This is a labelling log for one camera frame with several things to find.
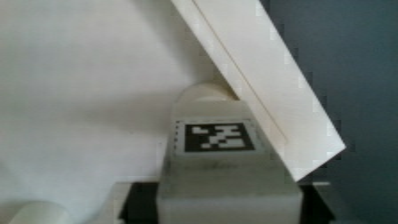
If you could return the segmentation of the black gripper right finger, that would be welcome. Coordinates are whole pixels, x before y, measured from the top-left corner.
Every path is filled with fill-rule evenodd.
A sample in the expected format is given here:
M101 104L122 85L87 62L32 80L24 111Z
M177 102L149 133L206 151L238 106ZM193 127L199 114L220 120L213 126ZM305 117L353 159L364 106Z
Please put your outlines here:
M302 183L300 190L303 193L300 224L334 224L337 217L332 209L328 186Z

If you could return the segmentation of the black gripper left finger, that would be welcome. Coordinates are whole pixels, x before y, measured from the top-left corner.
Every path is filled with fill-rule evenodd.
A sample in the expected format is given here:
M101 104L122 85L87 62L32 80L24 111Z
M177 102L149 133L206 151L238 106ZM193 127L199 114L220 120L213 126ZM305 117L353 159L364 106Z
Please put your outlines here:
M156 182L131 184L119 213L122 224L158 224L156 191Z

